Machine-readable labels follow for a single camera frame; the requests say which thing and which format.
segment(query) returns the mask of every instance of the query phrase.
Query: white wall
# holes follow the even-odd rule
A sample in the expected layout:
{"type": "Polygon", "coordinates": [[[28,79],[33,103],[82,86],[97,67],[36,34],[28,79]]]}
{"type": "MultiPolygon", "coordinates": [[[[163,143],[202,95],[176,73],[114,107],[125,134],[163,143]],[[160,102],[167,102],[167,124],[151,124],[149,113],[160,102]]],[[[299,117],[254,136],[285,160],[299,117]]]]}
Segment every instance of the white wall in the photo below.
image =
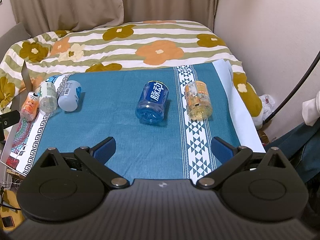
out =
{"type": "MultiPolygon", "coordinates": [[[[259,95],[277,104],[320,50],[320,0],[219,0],[214,32],[243,62],[259,95]]],[[[265,130],[279,137],[301,122],[302,102],[320,90],[320,64],[265,130]]]]}
{"type": "Polygon", "coordinates": [[[0,37],[15,24],[10,0],[2,0],[2,3],[0,3],[0,37]]]}

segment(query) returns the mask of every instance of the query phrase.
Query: striped bedding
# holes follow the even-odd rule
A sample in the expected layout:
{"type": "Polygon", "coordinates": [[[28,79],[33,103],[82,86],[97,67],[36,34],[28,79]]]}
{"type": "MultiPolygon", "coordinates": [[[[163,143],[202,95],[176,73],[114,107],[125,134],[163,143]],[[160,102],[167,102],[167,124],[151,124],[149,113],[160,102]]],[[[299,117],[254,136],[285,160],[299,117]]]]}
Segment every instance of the striped bedding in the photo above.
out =
{"type": "Polygon", "coordinates": [[[259,117],[262,104],[246,81],[242,63],[207,27],[180,20],[126,23],[78,33],[62,30],[18,42],[0,64],[0,109],[7,112],[13,97],[25,89],[24,62],[36,91],[41,82],[63,73],[154,69],[218,59],[230,62],[240,96],[253,119],[259,117]]]}

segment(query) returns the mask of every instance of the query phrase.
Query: electrical wire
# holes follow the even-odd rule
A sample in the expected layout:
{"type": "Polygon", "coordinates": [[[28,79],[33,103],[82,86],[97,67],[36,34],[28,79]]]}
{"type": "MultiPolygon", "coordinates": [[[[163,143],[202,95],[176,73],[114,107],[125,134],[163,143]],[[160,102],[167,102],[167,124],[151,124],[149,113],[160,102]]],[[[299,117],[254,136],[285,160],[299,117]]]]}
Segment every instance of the electrical wire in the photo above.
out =
{"type": "Polygon", "coordinates": [[[308,78],[308,76],[310,76],[311,72],[313,71],[313,69],[316,67],[316,65],[318,64],[320,60],[320,51],[318,53],[318,55],[316,56],[316,58],[314,59],[314,61],[312,62],[311,66],[308,68],[308,70],[306,71],[306,73],[303,75],[303,77],[300,79],[299,83],[294,87],[294,89],[290,92],[290,94],[285,98],[285,100],[283,100],[283,102],[277,107],[277,109],[275,111],[273,111],[271,113],[271,115],[269,115],[266,120],[263,121],[262,124],[266,124],[268,122],[271,121],[272,118],[275,117],[275,115],[282,109],[282,107],[284,107],[284,105],[293,97],[293,95],[298,91],[298,89],[302,86],[302,84],[306,81],[306,79],[308,78]]]}
{"type": "Polygon", "coordinates": [[[5,186],[8,186],[8,185],[14,185],[15,187],[18,187],[20,186],[19,183],[15,183],[15,182],[7,182],[7,181],[0,181],[0,185],[5,185],[5,186]]]}
{"type": "Polygon", "coordinates": [[[4,188],[9,188],[9,187],[19,188],[18,186],[7,186],[7,187],[4,187],[4,188]]]}
{"type": "Polygon", "coordinates": [[[7,206],[7,205],[5,205],[5,204],[0,204],[0,206],[5,207],[5,208],[9,208],[9,209],[18,210],[18,211],[21,210],[21,208],[10,207],[10,206],[7,206]]]}

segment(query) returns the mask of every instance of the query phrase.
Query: blue plastic bottle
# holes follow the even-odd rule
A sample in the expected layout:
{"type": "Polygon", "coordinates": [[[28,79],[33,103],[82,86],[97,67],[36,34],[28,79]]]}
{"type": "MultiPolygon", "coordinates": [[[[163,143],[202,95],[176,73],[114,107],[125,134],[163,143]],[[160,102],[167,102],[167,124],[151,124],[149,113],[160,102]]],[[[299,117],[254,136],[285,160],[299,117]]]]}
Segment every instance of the blue plastic bottle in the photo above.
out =
{"type": "Polygon", "coordinates": [[[169,90],[160,81],[149,81],[143,88],[137,108],[136,116],[146,124],[157,124],[164,118],[165,104],[169,90]]]}

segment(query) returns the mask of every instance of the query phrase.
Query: orange juice bottle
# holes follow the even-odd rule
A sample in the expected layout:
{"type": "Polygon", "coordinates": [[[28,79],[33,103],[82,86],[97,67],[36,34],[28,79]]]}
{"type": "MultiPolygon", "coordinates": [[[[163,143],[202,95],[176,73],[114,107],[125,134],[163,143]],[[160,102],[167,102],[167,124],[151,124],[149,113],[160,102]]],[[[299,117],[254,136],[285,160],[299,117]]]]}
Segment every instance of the orange juice bottle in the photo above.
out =
{"type": "Polygon", "coordinates": [[[212,106],[207,85],[201,81],[193,81],[186,85],[185,96],[187,113],[191,120],[201,121],[212,114],[212,106]]]}

